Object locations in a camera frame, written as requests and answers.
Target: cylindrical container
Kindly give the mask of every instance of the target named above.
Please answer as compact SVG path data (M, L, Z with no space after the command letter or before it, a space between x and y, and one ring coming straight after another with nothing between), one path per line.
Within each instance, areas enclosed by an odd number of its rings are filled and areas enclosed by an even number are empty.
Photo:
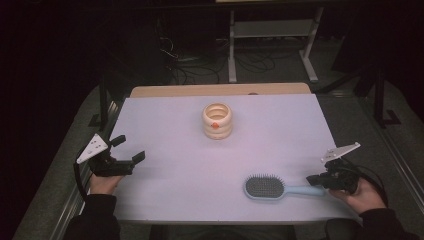
M233 113L224 103L212 103L203 109L203 131L209 138L220 140L228 137L233 129Z

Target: white bracket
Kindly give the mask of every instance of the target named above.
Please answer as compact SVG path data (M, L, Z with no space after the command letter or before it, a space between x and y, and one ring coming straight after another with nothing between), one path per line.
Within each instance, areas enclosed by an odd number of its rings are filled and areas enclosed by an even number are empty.
M325 163L325 162L340 158L343 155L352 152L353 150L357 149L360 146L361 144L356 142L353 145L329 149L327 150L327 153L324 155L324 157L321 158L321 162Z
M96 156L97 154L103 152L108 148L108 145L103 141L103 139L96 133L91 139L90 143L85 147L84 151L81 153L77 159L77 163L80 164L88 159Z

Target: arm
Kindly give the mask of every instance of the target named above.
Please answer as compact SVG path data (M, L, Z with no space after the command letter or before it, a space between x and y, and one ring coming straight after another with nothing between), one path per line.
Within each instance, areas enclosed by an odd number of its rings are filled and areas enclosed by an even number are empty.
M387 208L372 184L365 179L359 179L354 194L338 190L330 190L330 193L344 201L363 219L363 226L358 228L355 239L419 239L404 231L395 212Z
M119 223L113 215L116 197L112 194L122 178L95 175L91 177L90 195L87 196L84 210L81 215L71 219L64 240L120 239Z

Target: desk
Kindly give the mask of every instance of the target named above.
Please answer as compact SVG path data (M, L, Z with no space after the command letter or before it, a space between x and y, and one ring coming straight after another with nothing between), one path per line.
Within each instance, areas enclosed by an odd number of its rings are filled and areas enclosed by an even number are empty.
M116 190L117 218L155 224L293 224L354 218L353 211L328 194L257 201L243 192L251 174L276 174L294 186L308 185L306 176L324 171L320 158L335 145L315 95L305 92L305 86L202 86L208 96L199 96L194 90L199 86L134 89L111 136L124 134L127 141L112 149L112 155L128 159L145 150L146 159ZM295 94L277 93L290 88ZM182 96L184 89L187 96ZM235 95L222 89L234 89ZM203 107L218 101L233 109L233 132L224 140L209 139L202 131Z

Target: person's left hand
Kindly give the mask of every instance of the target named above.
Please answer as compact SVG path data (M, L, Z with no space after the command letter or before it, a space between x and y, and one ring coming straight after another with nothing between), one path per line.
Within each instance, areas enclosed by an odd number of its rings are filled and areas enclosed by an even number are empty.
M90 179L90 194L112 195L122 178L124 176L98 177L93 174Z

